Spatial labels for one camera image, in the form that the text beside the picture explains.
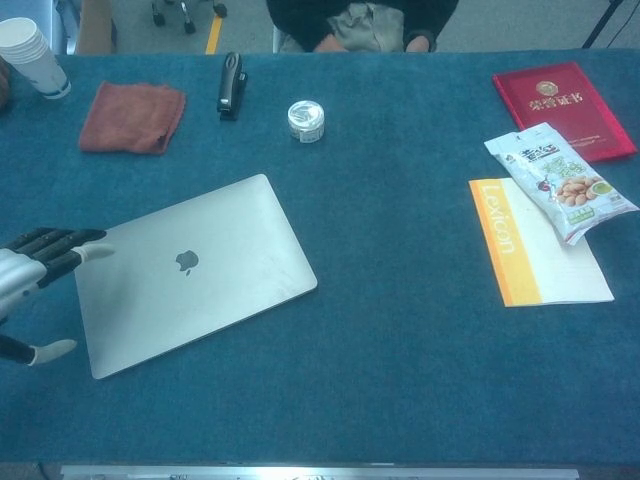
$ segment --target black stapler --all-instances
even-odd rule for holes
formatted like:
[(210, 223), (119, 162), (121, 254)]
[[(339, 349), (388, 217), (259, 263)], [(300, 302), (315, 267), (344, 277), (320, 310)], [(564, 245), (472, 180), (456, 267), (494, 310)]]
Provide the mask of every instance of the black stapler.
[(238, 118), (246, 84), (247, 74), (242, 71), (240, 54), (229, 53), (224, 60), (220, 93), (218, 94), (220, 120), (236, 120)]

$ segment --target laptop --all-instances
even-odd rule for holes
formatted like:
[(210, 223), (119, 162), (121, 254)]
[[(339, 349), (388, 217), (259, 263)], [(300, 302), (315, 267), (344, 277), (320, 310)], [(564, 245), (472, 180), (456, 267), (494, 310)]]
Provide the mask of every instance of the laptop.
[(107, 230), (75, 270), (94, 378), (197, 340), (318, 282), (267, 177)]

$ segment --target red booklet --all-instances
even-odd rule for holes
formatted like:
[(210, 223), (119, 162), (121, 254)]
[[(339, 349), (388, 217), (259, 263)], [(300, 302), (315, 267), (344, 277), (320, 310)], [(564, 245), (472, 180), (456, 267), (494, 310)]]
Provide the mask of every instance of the red booklet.
[(575, 62), (498, 74), (493, 82), (521, 130), (547, 122), (588, 162), (638, 151)]

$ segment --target gold emblem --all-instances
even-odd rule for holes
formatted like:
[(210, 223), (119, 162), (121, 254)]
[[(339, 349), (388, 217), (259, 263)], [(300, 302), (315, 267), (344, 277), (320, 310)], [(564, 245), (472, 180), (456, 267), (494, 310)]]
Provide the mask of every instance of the gold emblem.
[(546, 95), (547, 97), (553, 97), (558, 93), (558, 86), (547, 80), (543, 80), (542, 82), (536, 85), (536, 90), (542, 95)]

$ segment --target paper cup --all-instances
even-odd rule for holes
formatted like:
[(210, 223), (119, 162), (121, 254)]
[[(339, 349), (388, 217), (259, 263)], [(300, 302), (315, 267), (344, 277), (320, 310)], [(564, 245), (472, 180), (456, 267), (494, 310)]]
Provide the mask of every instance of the paper cup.
[(29, 18), (0, 22), (0, 56), (27, 78), (45, 98), (62, 98), (71, 82), (58, 64), (44, 35)]

